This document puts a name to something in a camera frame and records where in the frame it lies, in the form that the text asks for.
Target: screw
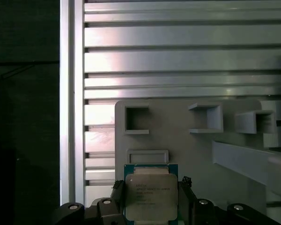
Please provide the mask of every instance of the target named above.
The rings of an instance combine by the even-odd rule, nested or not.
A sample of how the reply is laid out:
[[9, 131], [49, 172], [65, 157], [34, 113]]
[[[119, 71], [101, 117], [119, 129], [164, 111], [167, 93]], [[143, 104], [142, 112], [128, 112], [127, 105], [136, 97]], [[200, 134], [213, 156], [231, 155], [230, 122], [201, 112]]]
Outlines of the screw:
[[208, 201], [206, 201], [205, 199], [201, 199], [199, 201], [202, 205], [207, 205], [208, 204]]
[[242, 206], [240, 206], [240, 205], [235, 205], [234, 208], [236, 210], [244, 210], [244, 208]]
[[105, 201], [103, 201], [103, 203], [104, 203], [104, 204], [109, 204], [109, 203], [111, 203], [111, 201], [105, 200]]
[[75, 209], [77, 209], [77, 208], [78, 208], [77, 205], [71, 205], [71, 206], [69, 207], [69, 209], [71, 209], [71, 210], [75, 210]]

